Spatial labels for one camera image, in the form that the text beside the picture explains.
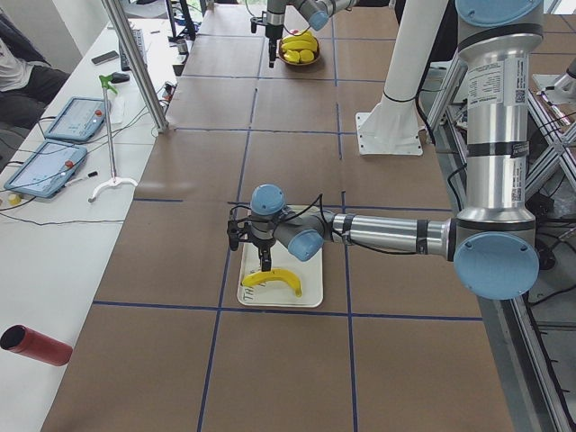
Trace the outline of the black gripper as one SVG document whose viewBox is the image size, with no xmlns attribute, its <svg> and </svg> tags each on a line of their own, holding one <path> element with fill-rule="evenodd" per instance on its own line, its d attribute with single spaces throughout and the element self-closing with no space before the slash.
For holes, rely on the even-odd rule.
<svg viewBox="0 0 576 432">
<path fill-rule="evenodd" d="M 276 61 L 276 41 L 283 37 L 284 13 L 267 11 L 265 13 L 265 36 L 268 42 L 268 67 L 273 68 Z"/>
<path fill-rule="evenodd" d="M 269 272 L 272 268 L 271 248 L 275 244 L 275 238 L 272 236 L 260 238 L 254 235 L 252 243 L 257 248 L 260 270 Z"/>
</svg>

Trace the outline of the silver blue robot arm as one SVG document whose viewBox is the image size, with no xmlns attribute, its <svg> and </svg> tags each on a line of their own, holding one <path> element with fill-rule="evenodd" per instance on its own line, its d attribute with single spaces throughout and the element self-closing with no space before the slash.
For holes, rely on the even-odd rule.
<svg viewBox="0 0 576 432">
<path fill-rule="evenodd" d="M 542 41 L 538 1 L 408 1 L 382 100 L 357 116 L 362 154 L 418 152 L 413 107 L 445 13 L 458 15 L 457 57 L 468 72 L 465 206 L 451 220 L 409 220 L 294 211 L 273 184 L 252 194 L 236 248 L 257 247 L 263 269 L 280 243 L 301 261 L 327 241 L 391 254 L 444 257 L 478 296 L 506 300 L 527 292 L 538 276 L 536 222 L 525 206 L 528 56 Z"/>
<path fill-rule="evenodd" d="M 251 31 L 255 32 L 258 25 L 265 27 L 265 36 L 269 40 L 268 66 L 273 68 L 278 41 L 284 35 L 284 16 L 288 5 L 292 5 L 313 30 L 319 31 L 334 14 L 351 10 L 356 4 L 356 0 L 268 0 L 265 11 L 251 19 Z"/>
</svg>

